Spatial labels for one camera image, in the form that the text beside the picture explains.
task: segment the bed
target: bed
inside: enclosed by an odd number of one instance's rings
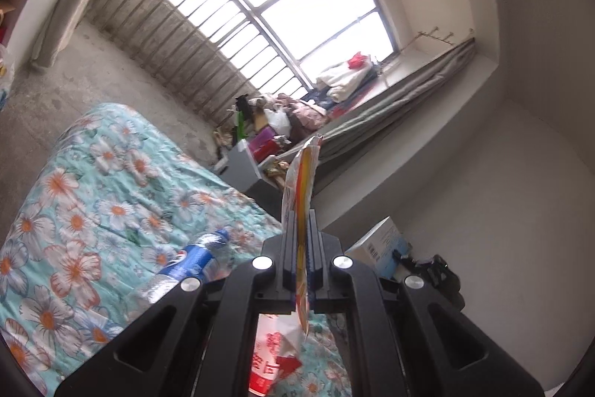
[[[122,331],[135,287],[189,237],[221,227],[221,278],[281,232],[132,108],[103,104],[70,127],[0,250],[0,332],[41,394]],[[273,395],[351,395],[325,316],[311,315],[300,359]]]

